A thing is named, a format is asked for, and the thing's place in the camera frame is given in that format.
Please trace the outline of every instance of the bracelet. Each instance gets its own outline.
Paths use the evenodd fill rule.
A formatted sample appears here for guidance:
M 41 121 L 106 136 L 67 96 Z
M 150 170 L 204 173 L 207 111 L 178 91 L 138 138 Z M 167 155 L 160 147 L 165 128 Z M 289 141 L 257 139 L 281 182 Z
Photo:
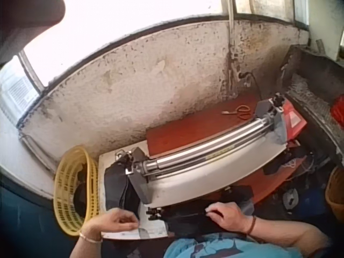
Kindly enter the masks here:
M 247 235 L 250 235 L 250 234 L 252 233 L 253 228 L 254 228 L 254 225 L 256 224 L 256 219 L 257 219 L 257 217 L 256 217 L 256 216 L 253 216 L 251 227 L 250 227 L 249 230 L 246 232 Z
M 89 242 L 89 243 L 101 243 L 101 242 L 103 242 L 103 239 L 101 239 L 101 240 L 93 240 L 93 239 L 89 239 L 87 236 L 85 236 L 83 233 L 79 233 L 79 236 L 82 238 L 82 239 L 84 239 L 85 241 L 87 241 L 87 242 Z

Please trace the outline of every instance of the black cable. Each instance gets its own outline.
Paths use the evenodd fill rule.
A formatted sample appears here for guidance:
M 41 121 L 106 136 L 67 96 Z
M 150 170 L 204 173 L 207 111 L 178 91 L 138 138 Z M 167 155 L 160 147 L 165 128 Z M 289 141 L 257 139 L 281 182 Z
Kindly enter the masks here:
M 252 78 L 254 80 L 254 83 L 256 84 L 256 88 L 257 88 L 257 92 L 258 92 L 259 98 L 262 101 L 263 100 L 262 92 L 260 91 L 260 87 L 259 87 L 259 85 L 257 83 L 256 77 L 254 76 L 254 74 L 252 72 L 250 72 L 250 71 L 247 71 L 246 73 L 239 73 L 238 77 L 239 77 L 239 79 L 243 79 L 243 78 L 247 77 L 247 75 L 252 76 Z

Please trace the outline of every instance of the light blue shirt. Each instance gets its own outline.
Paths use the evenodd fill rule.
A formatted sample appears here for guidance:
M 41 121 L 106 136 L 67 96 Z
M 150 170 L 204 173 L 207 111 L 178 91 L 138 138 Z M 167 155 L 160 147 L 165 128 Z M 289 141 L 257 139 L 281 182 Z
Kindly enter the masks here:
M 164 258 L 302 258 L 296 248 L 282 248 L 233 238 L 231 233 L 215 233 L 195 239 L 179 239 L 167 249 Z

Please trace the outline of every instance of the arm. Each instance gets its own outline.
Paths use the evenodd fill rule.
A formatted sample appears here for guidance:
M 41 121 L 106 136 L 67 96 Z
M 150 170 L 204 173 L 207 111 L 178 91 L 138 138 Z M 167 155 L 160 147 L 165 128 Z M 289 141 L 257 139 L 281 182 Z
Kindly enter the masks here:
M 235 203 L 214 203 L 206 212 L 208 217 L 228 231 L 247 233 L 253 222 L 253 217 L 242 214 Z M 281 247 L 296 247 L 304 257 L 328 246 L 328 238 L 320 230 L 296 221 L 257 218 L 250 235 Z
M 88 239 L 100 241 L 102 232 L 130 231 L 138 226 L 134 213 L 114 208 L 87 221 L 81 233 Z M 101 258 L 101 243 L 91 243 L 79 237 L 70 258 Z

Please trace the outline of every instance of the yellow plastic basket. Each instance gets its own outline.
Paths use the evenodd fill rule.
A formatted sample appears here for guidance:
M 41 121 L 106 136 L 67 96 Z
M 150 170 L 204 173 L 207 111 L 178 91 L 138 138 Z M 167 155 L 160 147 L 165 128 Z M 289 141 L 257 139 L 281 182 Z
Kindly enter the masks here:
M 75 211 L 73 196 L 79 185 L 77 174 L 87 164 L 87 209 L 85 219 Z M 76 236 L 85 221 L 99 213 L 97 163 L 82 146 L 76 146 L 62 157 L 56 172 L 54 212 L 62 230 Z
M 337 220 L 344 223 L 344 171 L 335 167 L 329 177 L 325 198 Z

